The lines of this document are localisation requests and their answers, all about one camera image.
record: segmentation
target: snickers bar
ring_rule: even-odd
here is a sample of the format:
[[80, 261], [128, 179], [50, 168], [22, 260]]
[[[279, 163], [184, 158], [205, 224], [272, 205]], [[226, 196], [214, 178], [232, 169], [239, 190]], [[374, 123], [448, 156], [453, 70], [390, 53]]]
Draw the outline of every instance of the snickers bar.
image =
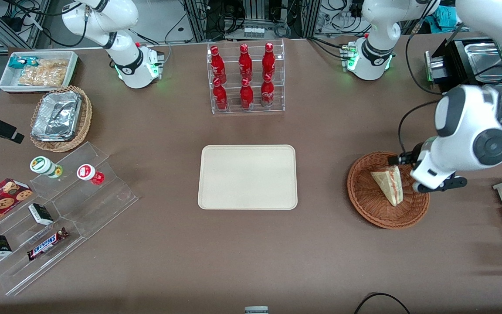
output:
[[28, 259], [34, 260], [42, 253], [47, 252], [52, 246], [56, 245], [60, 240], [66, 238], [69, 234], [65, 231], [65, 228], [61, 228], [58, 232], [49, 237], [46, 241], [40, 243], [40, 245], [36, 246], [34, 250], [28, 251]]

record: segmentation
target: aluminum foil container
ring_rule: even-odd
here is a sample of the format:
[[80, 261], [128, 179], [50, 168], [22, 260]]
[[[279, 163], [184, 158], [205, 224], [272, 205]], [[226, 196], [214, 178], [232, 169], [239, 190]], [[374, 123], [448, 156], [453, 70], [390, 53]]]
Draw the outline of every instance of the aluminum foil container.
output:
[[82, 96], [75, 92], [44, 96], [32, 137], [39, 141], [70, 141], [75, 137]]

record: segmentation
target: light blue cloth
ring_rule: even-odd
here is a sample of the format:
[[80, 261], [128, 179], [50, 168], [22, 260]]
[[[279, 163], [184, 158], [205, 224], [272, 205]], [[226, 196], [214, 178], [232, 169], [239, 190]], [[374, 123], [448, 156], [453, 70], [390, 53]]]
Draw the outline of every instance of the light blue cloth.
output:
[[454, 27], [456, 26], [456, 8], [438, 6], [433, 13], [438, 26], [440, 27]]

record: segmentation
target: red coca-cola bottle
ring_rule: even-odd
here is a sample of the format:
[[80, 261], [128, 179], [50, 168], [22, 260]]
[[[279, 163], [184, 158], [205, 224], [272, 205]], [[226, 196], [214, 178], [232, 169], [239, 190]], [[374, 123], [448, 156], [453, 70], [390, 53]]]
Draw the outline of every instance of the red coca-cola bottle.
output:
[[215, 78], [220, 79], [220, 83], [226, 83], [226, 68], [224, 66], [224, 61], [218, 53], [218, 47], [212, 46], [210, 48], [210, 53], [213, 55], [210, 65], [213, 67], [213, 75]]
[[249, 48], [246, 44], [241, 44], [239, 52], [239, 73], [241, 73], [242, 78], [252, 80], [253, 61], [251, 61], [251, 56], [249, 56]]
[[272, 107], [275, 99], [275, 85], [272, 83], [271, 74], [265, 74], [261, 85], [261, 105], [265, 108]]
[[274, 45], [271, 42], [265, 44], [265, 55], [263, 56], [263, 77], [265, 74], [271, 74], [271, 77], [275, 75], [275, 61], [276, 57], [273, 52]]
[[214, 95], [214, 101], [217, 104], [217, 108], [220, 111], [226, 111], [227, 110], [227, 96], [226, 96], [226, 90], [220, 83], [219, 78], [214, 78], [213, 79], [213, 95]]
[[241, 107], [245, 111], [253, 109], [253, 90], [249, 86], [249, 79], [241, 79], [241, 89], [239, 91], [241, 96]]

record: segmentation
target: white tray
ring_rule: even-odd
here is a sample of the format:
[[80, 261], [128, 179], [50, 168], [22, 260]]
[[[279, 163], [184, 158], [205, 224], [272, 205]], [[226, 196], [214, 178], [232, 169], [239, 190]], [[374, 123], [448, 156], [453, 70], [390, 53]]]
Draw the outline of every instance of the white tray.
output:
[[201, 154], [202, 209], [294, 209], [295, 150], [290, 145], [209, 145]]
[[69, 64], [67, 66], [67, 72], [65, 72], [65, 77], [63, 83], [60, 87], [52, 86], [26, 86], [19, 85], [18, 78], [22, 75], [22, 69], [14, 69], [9, 66], [5, 67], [3, 75], [0, 80], [0, 89], [7, 93], [36, 93], [36, 92], [49, 92], [54, 89], [69, 86], [73, 73], [75, 72], [76, 62], [78, 56], [72, 51], [24, 51], [24, 52], [13, 52], [9, 59], [14, 56], [37, 56], [43, 59], [67, 59]]

